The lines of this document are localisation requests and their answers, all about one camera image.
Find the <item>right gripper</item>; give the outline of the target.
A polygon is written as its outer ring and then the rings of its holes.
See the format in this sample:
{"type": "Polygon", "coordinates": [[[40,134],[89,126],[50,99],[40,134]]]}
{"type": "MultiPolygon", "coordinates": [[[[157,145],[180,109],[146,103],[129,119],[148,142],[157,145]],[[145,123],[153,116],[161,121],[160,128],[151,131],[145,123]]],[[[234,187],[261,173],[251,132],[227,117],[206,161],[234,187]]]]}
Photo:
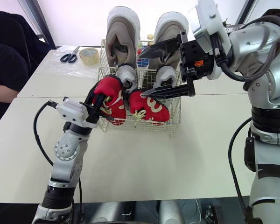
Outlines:
{"type": "Polygon", "coordinates": [[[183,43],[182,40],[187,39],[186,30],[180,31],[175,38],[171,38],[162,42],[148,46],[139,54],[139,58],[153,59],[164,57],[169,53],[174,53],[180,49],[181,64],[180,71],[182,80],[186,81],[188,70],[194,68],[196,74],[187,79],[186,84],[178,86],[165,85],[152,88],[141,93],[142,97],[150,98],[177,98],[182,96],[192,97],[196,95],[194,81],[208,76],[213,72],[214,56],[205,53],[196,40],[183,43]]]}

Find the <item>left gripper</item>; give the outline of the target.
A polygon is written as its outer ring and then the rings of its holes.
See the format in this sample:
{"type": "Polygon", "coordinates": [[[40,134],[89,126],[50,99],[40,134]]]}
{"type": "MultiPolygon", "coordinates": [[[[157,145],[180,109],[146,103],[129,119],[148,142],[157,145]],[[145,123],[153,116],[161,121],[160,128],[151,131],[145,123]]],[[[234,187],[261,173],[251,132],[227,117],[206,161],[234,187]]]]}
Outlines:
{"type": "Polygon", "coordinates": [[[86,119],[87,122],[96,124],[99,120],[99,115],[101,114],[101,106],[105,100],[104,94],[98,94],[95,96],[95,89],[97,84],[95,84],[89,91],[85,101],[84,106],[87,109],[88,117],[86,119]]]}

